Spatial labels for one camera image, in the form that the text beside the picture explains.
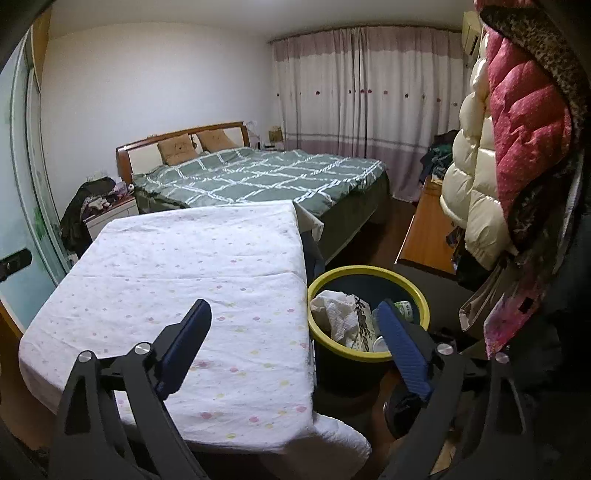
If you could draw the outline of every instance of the brown pillow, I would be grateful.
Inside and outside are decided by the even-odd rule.
[[[188,134],[158,142],[158,150],[162,161],[170,166],[179,165],[198,156]]]
[[[228,148],[238,148],[238,145],[228,138],[224,130],[205,130],[205,132],[199,132],[197,136],[203,148],[211,153]]]

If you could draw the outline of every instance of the wooden headboard frame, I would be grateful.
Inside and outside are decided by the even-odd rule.
[[[166,140],[167,138],[177,137],[179,135],[184,134],[196,134],[198,132],[204,132],[205,130],[221,130],[226,128],[236,128],[240,127],[242,130],[242,139],[244,140],[244,145],[246,147],[250,147],[250,141],[248,139],[248,130],[244,126],[244,122],[230,122],[227,124],[216,124],[216,125],[205,125],[204,127],[193,127],[187,128],[185,130],[178,130],[176,132],[170,132],[168,134],[162,135],[155,135],[153,137],[144,138],[143,140],[138,140],[137,142],[133,142],[127,145],[122,145],[118,147],[115,151],[115,156],[117,157],[117,168],[119,170],[119,175],[121,178],[125,180],[126,183],[132,183],[131,176],[131,161],[129,160],[129,151],[134,150],[136,148],[145,147],[146,145],[151,145],[158,143],[162,140]]]

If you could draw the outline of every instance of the ceiling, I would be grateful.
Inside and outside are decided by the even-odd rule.
[[[266,40],[353,24],[460,28],[472,0],[57,0],[50,35],[102,25],[181,22]]]

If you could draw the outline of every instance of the yellow trash can rim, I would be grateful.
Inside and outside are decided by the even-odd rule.
[[[326,335],[314,321],[312,311],[310,310],[310,302],[312,299],[316,297],[316,294],[325,284],[336,278],[345,277],[347,275],[373,275],[398,284],[413,298],[414,303],[418,307],[420,325],[425,330],[428,329],[430,314],[427,300],[411,281],[393,271],[386,270],[385,268],[371,267],[369,265],[348,265],[347,267],[335,268],[334,270],[330,270],[320,275],[308,288],[308,325],[310,326],[314,340],[320,342],[337,355],[358,362],[385,362],[392,359],[392,355],[389,352],[360,352],[353,350],[352,348],[347,348]]]

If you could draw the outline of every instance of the white tablecloth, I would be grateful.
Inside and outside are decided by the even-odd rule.
[[[312,411],[306,274],[291,202],[111,222],[25,333],[25,382],[55,412],[79,352],[123,355],[198,298],[211,305],[212,327],[165,402],[182,437],[195,449],[274,454],[263,457],[281,478],[350,478],[370,448]],[[117,399],[132,423],[125,395]]]

